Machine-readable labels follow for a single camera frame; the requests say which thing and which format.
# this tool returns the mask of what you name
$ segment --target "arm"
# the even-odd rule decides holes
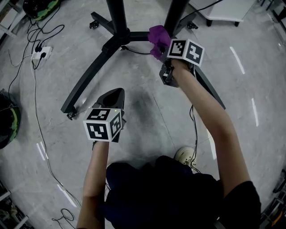
[[[98,206],[104,202],[109,142],[97,142],[85,175],[83,201],[76,228],[103,229],[104,217]]]
[[[224,196],[239,184],[250,181],[234,126],[221,105],[201,86],[179,60],[172,60],[173,76],[196,108],[214,139],[219,177]]]

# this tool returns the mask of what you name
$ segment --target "purple object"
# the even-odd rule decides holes
[[[162,25],[156,25],[149,29],[148,40],[154,44],[153,49],[150,51],[156,59],[161,60],[161,47],[170,47],[171,38],[166,29]]]

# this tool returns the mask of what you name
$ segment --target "shoe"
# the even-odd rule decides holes
[[[191,161],[193,160],[192,157],[194,157],[194,149],[191,147],[182,147],[176,152],[174,159],[191,167]],[[196,160],[197,158],[192,162],[192,167],[196,166]]]

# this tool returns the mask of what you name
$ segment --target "power strip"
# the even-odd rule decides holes
[[[46,53],[46,56],[43,59],[49,59],[50,55],[52,54],[52,47],[43,47],[42,50],[40,52],[36,52],[34,50],[33,54],[32,54],[32,59],[40,59],[41,58],[41,54],[42,53]]]

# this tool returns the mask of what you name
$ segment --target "gray floor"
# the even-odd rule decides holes
[[[130,30],[145,31],[164,24],[169,4],[169,0],[125,0]],[[101,26],[89,29],[92,11],[110,19],[103,0],[63,2],[46,30],[59,24],[65,24],[65,28],[46,43],[54,47],[53,54],[36,71],[38,117],[51,166],[59,180],[79,200],[92,142],[87,140],[82,124],[84,113],[70,121],[60,108],[111,37]],[[185,14],[191,11],[188,7]],[[201,16],[194,22],[198,30],[183,29],[178,37],[190,38],[206,48],[202,70],[221,96],[236,127],[249,173],[264,208],[285,163],[285,48],[279,45],[281,41],[267,12],[258,4],[239,27],[225,21],[214,21],[207,27]],[[10,64],[8,49],[14,63],[21,60],[27,28],[28,22],[19,30],[19,39],[7,39],[0,49],[0,85],[6,90],[17,72]],[[146,52],[152,45],[137,42],[129,47]],[[235,49],[245,74],[230,47]],[[160,67],[160,62],[152,56],[117,51],[78,100],[77,105],[83,112],[106,91],[117,87],[126,90],[128,122],[119,144],[111,143],[109,163],[128,161],[140,167],[160,155],[172,157],[182,146],[194,146],[195,134],[189,118],[191,104],[180,89],[162,84]],[[0,151],[0,177],[35,228],[59,228],[51,218],[60,217],[61,208],[70,209],[77,218],[79,208],[73,207],[58,189],[36,148],[41,140],[34,114],[34,80],[29,58],[24,61],[21,76],[13,83],[11,92],[22,107],[22,121],[17,138]],[[209,136],[199,118],[197,120],[198,168],[218,178]]]

